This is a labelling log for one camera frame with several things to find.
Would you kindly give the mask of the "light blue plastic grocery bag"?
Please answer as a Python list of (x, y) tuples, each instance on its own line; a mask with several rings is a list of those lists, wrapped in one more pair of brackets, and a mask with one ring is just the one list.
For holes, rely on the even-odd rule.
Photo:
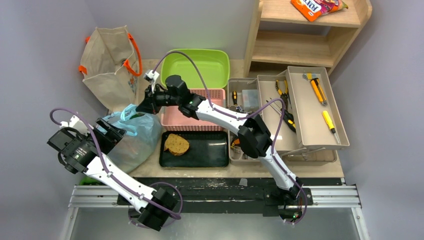
[(107, 123), (125, 130), (123, 138), (107, 156), (127, 174), (154, 152), (162, 133), (162, 125), (156, 115), (137, 112), (136, 108), (136, 105), (129, 104), (123, 111), (103, 117)]

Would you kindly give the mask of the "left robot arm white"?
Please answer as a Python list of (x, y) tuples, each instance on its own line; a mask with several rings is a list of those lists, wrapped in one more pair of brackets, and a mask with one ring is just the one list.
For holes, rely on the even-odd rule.
[(101, 118), (96, 122), (101, 129), (90, 127), (86, 134), (68, 122), (59, 124), (60, 129), (47, 141), (58, 152), (59, 163), (72, 174), (83, 173), (115, 190), (138, 213), (137, 226), (160, 231), (168, 218), (180, 220), (180, 214), (174, 212), (178, 200), (171, 193), (144, 185), (109, 158), (126, 131)]

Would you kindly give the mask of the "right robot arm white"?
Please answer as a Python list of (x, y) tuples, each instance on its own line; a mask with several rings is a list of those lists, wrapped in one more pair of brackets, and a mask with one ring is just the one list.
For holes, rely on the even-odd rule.
[(247, 115), (214, 104), (210, 99), (191, 92), (179, 75), (168, 77), (166, 88), (150, 84), (136, 111), (157, 114), (162, 107), (169, 106), (176, 106), (187, 118), (207, 121), (234, 133), (240, 141), (241, 150), (260, 160), (270, 172), (278, 187), (278, 197), (288, 204), (298, 203), (300, 198), (303, 198), (304, 204), (308, 203), (302, 182), (275, 151), (271, 133), (258, 112)]

